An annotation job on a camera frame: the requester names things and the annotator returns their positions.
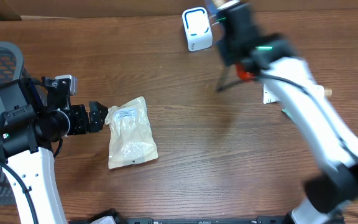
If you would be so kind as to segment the orange spaghetti packet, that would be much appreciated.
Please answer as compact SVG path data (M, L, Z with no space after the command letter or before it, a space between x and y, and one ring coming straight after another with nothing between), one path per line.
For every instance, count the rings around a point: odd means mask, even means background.
M227 2L243 2L243 1L236 1L236 0L230 0L230 1L226 1L226 0L211 0L211 1L208 1L208 9L212 13L212 15L214 16L215 24L220 27L220 31L221 31L222 36L223 36L223 32L222 32L221 26L219 25L219 22L217 21L216 13L218 11L218 7L222 6L224 3L227 3ZM251 72L248 72L246 70L245 66L243 66L241 64L234 64L233 66L236 67L236 73L237 73L237 76L240 78L240 80L248 81L248 80L250 80L251 78L254 77L254 75Z

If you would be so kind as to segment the beige plastic pouch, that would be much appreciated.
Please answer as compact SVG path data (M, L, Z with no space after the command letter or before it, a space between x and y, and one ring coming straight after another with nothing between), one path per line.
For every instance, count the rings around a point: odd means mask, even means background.
M144 97L140 96L122 106L109 108L105 125L109 126L111 132L109 169L141 164L158 158Z

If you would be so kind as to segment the white Pantene tube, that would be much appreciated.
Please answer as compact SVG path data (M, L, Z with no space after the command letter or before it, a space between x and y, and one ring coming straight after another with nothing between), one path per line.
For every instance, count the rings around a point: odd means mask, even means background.
M325 88L322 85L315 85L313 87L320 95L330 97L332 95L332 89ZM267 88L266 85L263 86L263 104L277 103L279 99Z

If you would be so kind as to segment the teal wet wipes packet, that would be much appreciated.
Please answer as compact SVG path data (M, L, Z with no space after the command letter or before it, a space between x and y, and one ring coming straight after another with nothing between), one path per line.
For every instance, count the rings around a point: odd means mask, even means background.
M282 112L285 114L285 116L287 118L289 118L290 120L293 120L293 116L290 114L290 112L287 109L282 109Z

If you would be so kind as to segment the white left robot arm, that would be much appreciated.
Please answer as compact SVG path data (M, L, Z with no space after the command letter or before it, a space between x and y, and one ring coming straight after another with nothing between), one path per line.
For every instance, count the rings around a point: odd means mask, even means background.
M21 223L66 223L55 180L63 138L103 129L108 108L72 105L76 78L21 78L0 84L0 166L14 193Z

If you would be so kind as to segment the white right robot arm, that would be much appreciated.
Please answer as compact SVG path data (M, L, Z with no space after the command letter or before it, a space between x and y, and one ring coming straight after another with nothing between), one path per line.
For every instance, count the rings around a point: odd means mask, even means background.
M321 174L304 184L306 198L284 223L329 223L358 198L358 137L317 89L309 66L281 34L264 34L249 4L213 1L221 26L219 54L240 81L258 81L277 97L308 143Z

